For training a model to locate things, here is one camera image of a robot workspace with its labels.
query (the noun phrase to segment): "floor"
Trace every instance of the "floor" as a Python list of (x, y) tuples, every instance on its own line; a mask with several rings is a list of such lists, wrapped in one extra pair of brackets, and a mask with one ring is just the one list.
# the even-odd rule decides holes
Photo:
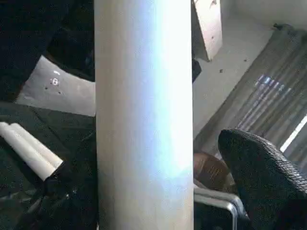
[(63, 71), (42, 56), (16, 103), (95, 116), (95, 83)]

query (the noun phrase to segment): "white cylinder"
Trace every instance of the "white cylinder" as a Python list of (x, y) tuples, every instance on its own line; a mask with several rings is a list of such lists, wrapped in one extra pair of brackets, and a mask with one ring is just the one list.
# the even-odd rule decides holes
[(193, 229), (190, 4), (94, 2), (100, 229)]
[(56, 169), (8, 124), (0, 122), (0, 136), (43, 181)]
[(63, 160), (43, 145), (39, 140), (33, 137), (28, 131), (26, 131), (22, 126), (17, 123), (11, 124), (13, 130), (15, 130), (19, 135), (21, 135), (34, 149), (36, 149), (40, 155), (42, 155), (54, 168), (58, 168)]

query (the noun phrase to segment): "curtain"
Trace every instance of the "curtain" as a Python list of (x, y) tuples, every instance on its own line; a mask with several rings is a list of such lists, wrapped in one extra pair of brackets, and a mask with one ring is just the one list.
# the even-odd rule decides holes
[[(262, 52), (196, 137), (195, 149), (220, 157), (219, 133), (237, 128), (271, 141), (290, 160), (307, 164), (303, 141), (307, 131), (304, 136), (297, 130), (298, 125), (304, 126), (301, 122), (307, 115), (307, 33), (286, 24), (275, 28)], [(293, 132), (297, 132), (296, 138), (289, 144)]]

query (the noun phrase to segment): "paper roll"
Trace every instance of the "paper roll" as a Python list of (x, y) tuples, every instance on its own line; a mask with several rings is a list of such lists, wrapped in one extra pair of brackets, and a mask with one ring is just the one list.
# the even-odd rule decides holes
[(42, 155), (54, 168), (58, 168), (63, 160), (42, 144), (38, 139), (33, 137), (27, 130), (17, 123), (11, 124), (13, 130), (21, 135), (34, 149), (36, 149), (40, 155)]
[(56, 170), (32, 145), (5, 122), (0, 122), (0, 136), (43, 181)]

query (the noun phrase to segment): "black bag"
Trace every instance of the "black bag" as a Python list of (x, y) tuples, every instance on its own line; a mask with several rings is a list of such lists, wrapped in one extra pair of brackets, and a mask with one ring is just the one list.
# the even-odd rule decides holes
[(64, 163), (44, 182), (0, 140), (0, 229), (95, 230), (96, 140), (93, 117), (1, 103), (1, 121), (19, 123)]

